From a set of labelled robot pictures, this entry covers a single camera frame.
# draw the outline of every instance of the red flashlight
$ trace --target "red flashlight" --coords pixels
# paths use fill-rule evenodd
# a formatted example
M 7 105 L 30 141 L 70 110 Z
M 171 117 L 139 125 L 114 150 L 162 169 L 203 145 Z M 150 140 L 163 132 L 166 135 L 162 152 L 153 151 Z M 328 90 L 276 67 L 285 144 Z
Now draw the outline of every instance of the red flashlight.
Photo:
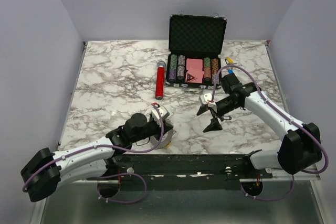
M 156 89 L 155 98 L 157 100 L 162 100 L 163 98 L 163 85 L 164 85 L 164 71 L 166 68 L 166 63 L 160 60 L 157 64 L 157 74 L 156 74 Z

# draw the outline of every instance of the robotic arm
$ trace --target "robotic arm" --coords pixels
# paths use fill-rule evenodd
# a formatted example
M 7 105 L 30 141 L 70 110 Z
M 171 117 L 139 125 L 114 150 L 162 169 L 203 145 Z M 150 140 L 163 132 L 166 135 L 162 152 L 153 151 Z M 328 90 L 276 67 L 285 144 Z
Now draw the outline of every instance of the robotic arm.
M 201 107 L 197 115 L 210 110 L 213 116 L 210 125 L 203 132 L 222 130 L 218 119 L 223 121 L 224 115 L 230 111 L 246 108 L 259 116 L 282 140 L 278 151 L 258 150 L 248 154 L 245 157 L 248 168 L 250 166 L 255 169 L 283 169 L 293 175 L 322 159 L 321 149 L 304 131 L 295 126 L 302 125 L 321 142 L 319 128 L 315 124 L 304 124 L 293 118 L 270 101 L 263 92 L 261 92 L 264 96 L 262 98 L 253 82 L 243 85 L 234 73 L 225 75 L 221 79 L 221 84 L 225 93 L 229 94 L 228 97 L 218 102 L 212 101 L 210 93 L 199 97 Z
M 42 200 L 61 185 L 70 182 L 103 176 L 109 164 L 113 163 L 112 158 L 130 150 L 133 143 L 147 137 L 160 139 L 161 126 L 163 135 L 171 131 L 173 126 L 166 121 L 168 116 L 165 107 L 158 106 L 151 111 L 149 122 L 145 115 L 136 113 L 125 125 L 92 143 L 67 151 L 51 152 L 49 148 L 40 150 L 21 171 L 30 200 Z M 145 153 L 156 147 L 132 152 Z

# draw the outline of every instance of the gray floor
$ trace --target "gray floor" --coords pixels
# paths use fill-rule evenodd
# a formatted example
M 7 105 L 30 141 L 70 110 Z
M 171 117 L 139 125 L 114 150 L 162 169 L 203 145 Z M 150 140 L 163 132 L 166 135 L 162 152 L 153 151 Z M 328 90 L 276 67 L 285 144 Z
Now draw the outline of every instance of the gray floor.
M 264 197 L 286 193 L 288 182 L 268 182 Z M 134 199 L 140 192 L 121 192 Z M 47 200 L 45 224 L 111 223 L 322 223 L 309 182 L 296 182 L 293 194 L 282 201 L 259 202 L 241 191 L 150 191 L 146 200 L 121 205 L 98 200 L 95 183 L 72 183 Z

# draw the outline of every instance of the marble tabletop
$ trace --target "marble tabletop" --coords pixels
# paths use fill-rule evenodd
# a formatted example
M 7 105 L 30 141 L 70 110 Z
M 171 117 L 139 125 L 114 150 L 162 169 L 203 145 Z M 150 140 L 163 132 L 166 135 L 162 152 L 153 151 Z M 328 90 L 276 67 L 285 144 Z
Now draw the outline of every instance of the marble tabletop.
M 168 54 L 167 40 L 88 42 L 59 149 L 92 142 L 123 125 L 134 113 L 144 113 L 149 118 L 151 103 L 158 102 L 154 98 L 156 63 L 167 61 Z M 222 65 L 225 57 L 249 71 L 267 95 L 284 107 L 264 41 L 224 41 Z M 242 83 L 250 81 L 239 70 L 235 74 Z M 217 90 L 215 100 L 226 96 Z M 230 113 L 231 121 L 222 122 L 222 131 L 203 133 L 211 114 L 196 116 L 200 106 L 197 94 L 165 87 L 159 104 L 170 112 L 174 134 L 169 147 L 151 153 L 234 154 L 280 146 L 271 128 L 249 111 L 237 109 Z M 132 148 L 147 150 L 151 146 L 134 144 Z

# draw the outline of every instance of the black case lid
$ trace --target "black case lid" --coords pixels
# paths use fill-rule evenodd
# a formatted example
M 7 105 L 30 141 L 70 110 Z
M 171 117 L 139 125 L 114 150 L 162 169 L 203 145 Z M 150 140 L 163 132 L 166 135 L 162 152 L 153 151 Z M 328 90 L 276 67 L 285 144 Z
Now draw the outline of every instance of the black case lid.
M 225 28 L 226 18 L 172 15 L 169 50 L 219 55 L 222 52 Z

